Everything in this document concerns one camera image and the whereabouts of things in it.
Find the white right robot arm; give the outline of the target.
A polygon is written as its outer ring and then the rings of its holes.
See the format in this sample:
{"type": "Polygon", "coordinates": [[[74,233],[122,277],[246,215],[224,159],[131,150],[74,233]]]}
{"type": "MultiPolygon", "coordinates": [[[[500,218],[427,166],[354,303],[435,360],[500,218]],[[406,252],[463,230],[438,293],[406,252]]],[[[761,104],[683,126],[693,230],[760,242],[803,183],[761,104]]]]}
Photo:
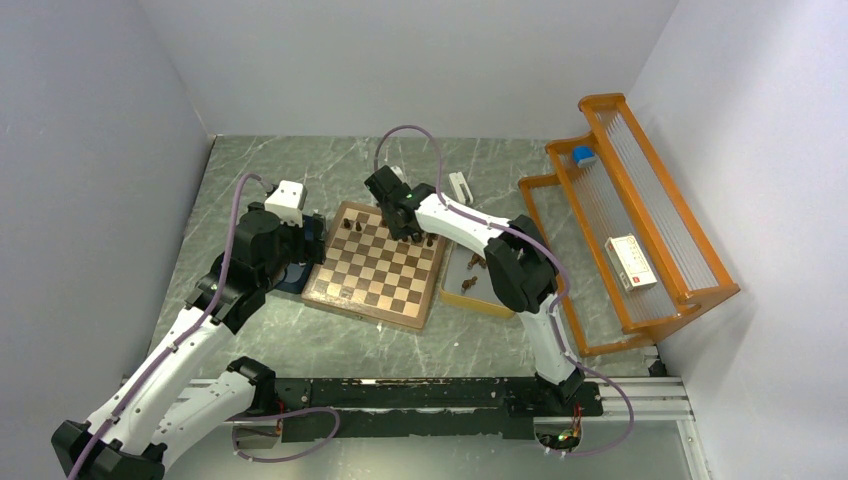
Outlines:
{"type": "Polygon", "coordinates": [[[410,187],[388,166],[372,173],[364,185],[393,239],[435,234],[483,258],[495,296],[518,315],[530,341],[542,406],[553,414],[573,406],[585,374],[563,332],[557,280],[561,264],[533,219],[484,214],[426,183],[410,187]]]}

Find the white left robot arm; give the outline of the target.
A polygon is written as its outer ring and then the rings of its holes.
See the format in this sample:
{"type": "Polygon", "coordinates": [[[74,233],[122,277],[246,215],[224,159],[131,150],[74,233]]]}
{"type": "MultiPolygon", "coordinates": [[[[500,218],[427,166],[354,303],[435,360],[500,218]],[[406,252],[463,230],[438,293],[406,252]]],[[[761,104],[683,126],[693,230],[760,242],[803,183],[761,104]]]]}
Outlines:
{"type": "Polygon", "coordinates": [[[228,247],[202,277],[170,332],[130,379],[85,421],[64,421],[51,445],[69,479],[161,479],[226,420],[275,415],[275,372],[243,356],[207,388],[179,395],[205,360],[234,339],[291,264],[325,259],[325,218],[284,221],[254,202],[230,227],[228,247]]]}

